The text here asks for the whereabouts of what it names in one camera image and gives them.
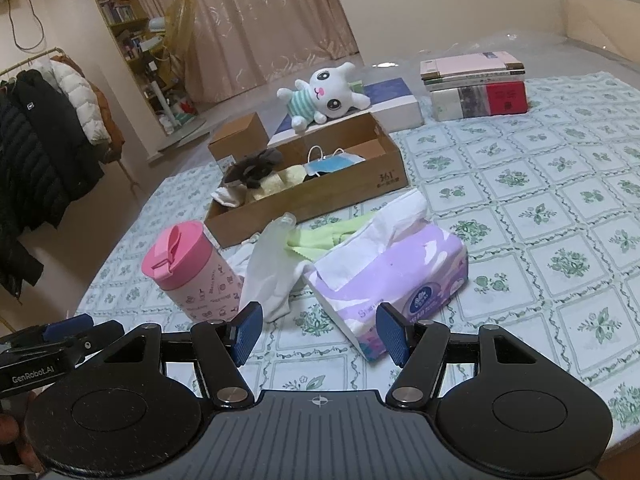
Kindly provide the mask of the blue surgical face mask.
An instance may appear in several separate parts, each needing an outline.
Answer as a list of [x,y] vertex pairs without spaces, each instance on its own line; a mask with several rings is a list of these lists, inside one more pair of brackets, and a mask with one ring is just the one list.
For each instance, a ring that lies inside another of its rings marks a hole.
[[342,169],[355,166],[364,162],[364,158],[357,154],[345,152],[337,148],[334,152],[324,154],[319,145],[314,145],[307,154],[307,162],[304,165],[308,177],[320,177],[324,174],[333,174]]

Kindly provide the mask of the dark grey knit hat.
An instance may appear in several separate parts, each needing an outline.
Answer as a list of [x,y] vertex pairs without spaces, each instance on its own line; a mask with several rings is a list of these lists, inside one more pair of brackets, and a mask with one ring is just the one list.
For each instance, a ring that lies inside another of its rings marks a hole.
[[254,152],[231,165],[224,174],[222,184],[259,188],[260,181],[272,174],[274,168],[281,162],[283,162],[283,155],[276,148],[265,148]]

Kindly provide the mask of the white cloth glove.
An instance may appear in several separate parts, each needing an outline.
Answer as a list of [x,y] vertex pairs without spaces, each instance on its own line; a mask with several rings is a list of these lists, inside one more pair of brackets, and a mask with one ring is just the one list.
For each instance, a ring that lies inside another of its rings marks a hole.
[[288,247],[295,231],[292,214],[272,220],[259,234],[243,242],[227,261],[243,279],[240,307],[256,301],[262,318],[271,323],[291,312],[288,297],[310,262]]

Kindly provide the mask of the cream yellow fluffy towel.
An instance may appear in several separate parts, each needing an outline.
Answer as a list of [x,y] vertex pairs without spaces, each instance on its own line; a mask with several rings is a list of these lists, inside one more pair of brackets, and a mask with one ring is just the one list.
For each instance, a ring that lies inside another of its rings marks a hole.
[[273,172],[259,181],[258,188],[251,188],[247,191],[246,200],[248,202],[263,200],[268,196],[302,184],[306,177],[308,177],[308,174],[303,165],[289,166],[283,170]]

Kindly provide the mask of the stack of books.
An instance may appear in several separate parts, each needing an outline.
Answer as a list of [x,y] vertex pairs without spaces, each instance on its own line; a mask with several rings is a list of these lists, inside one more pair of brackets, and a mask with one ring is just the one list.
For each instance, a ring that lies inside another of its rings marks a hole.
[[528,111],[524,64],[506,51],[486,51],[420,63],[420,76],[439,122],[518,115]]

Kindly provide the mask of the small closed cardboard box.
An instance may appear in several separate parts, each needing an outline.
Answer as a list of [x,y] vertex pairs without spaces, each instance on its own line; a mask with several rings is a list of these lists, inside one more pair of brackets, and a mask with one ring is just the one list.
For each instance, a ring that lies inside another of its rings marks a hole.
[[215,131],[208,149],[216,162],[237,162],[265,148],[268,142],[269,136],[258,114],[250,113],[225,122]]

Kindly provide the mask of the purple tissue pack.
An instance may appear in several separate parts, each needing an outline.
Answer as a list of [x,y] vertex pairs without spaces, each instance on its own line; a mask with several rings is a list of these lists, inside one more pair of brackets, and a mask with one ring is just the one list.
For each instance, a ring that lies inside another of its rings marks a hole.
[[426,218],[421,191],[396,197],[303,275],[329,318],[368,361],[385,352],[375,311],[387,302],[410,322],[437,312],[469,276],[460,237]]

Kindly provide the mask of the white blue flat box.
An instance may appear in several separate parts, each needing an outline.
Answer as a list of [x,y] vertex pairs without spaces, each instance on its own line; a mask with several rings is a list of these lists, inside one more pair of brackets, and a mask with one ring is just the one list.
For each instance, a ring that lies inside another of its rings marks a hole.
[[371,100],[371,106],[366,110],[351,108],[345,116],[329,119],[323,125],[311,124],[301,134],[290,127],[290,118],[286,116],[277,132],[270,138],[268,146],[275,148],[319,129],[367,113],[371,114],[386,132],[416,128],[424,124],[419,102],[401,77],[368,84],[363,87],[363,90]]

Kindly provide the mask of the pink lidded cup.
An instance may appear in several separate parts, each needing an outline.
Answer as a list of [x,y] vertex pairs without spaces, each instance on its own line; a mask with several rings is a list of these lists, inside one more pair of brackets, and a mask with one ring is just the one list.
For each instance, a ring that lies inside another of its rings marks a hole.
[[163,230],[141,270],[195,323],[229,321],[239,313],[242,280],[206,236],[202,222]]

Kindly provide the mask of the green microfiber cloth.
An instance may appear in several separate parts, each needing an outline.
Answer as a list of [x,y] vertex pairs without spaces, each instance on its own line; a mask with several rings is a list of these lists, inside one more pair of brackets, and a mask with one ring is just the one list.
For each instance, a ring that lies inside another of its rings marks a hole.
[[348,240],[374,217],[374,212],[348,220],[337,220],[314,229],[294,229],[288,234],[286,248],[296,256],[312,262]]

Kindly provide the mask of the white bunny plush toy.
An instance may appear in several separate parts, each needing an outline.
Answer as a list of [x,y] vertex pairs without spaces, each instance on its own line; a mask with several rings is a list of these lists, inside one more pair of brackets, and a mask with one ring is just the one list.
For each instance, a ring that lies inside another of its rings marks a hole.
[[285,104],[291,127],[296,133],[311,124],[324,125],[329,119],[341,118],[352,108],[366,110],[371,100],[352,90],[348,78],[356,70],[352,62],[314,72],[310,81],[296,79],[295,89],[280,88],[277,98]]

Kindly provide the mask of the beige curtain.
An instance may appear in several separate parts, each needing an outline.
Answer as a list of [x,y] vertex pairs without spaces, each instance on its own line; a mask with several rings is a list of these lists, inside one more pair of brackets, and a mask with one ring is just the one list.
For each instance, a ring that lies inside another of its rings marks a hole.
[[[139,0],[153,18],[174,0]],[[186,92],[214,104],[358,51],[340,0],[193,0]]]

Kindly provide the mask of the white towel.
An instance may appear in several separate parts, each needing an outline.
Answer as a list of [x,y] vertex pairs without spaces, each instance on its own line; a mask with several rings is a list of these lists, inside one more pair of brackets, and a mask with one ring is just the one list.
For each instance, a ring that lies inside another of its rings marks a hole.
[[246,203],[247,187],[240,183],[234,185],[221,184],[212,193],[215,203],[226,208],[239,208]]

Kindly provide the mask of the black jacket on rack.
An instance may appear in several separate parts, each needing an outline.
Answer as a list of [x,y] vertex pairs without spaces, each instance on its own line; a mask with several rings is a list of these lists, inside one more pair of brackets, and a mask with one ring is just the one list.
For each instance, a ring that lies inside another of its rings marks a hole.
[[1,84],[1,286],[20,298],[43,264],[18,238],[47,223],[103,177],[99,159],[69,99],[38,72]]

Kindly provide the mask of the white puffer jacket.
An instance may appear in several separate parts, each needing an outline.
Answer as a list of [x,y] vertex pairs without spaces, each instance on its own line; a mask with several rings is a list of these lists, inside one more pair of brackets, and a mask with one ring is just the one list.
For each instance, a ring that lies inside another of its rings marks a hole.
[[36,61],[34,69],[72,104],[81,128],[92,145],[111,143],[111,136],[102,119],[98,97],[84,76],[72,66],[55,60]]

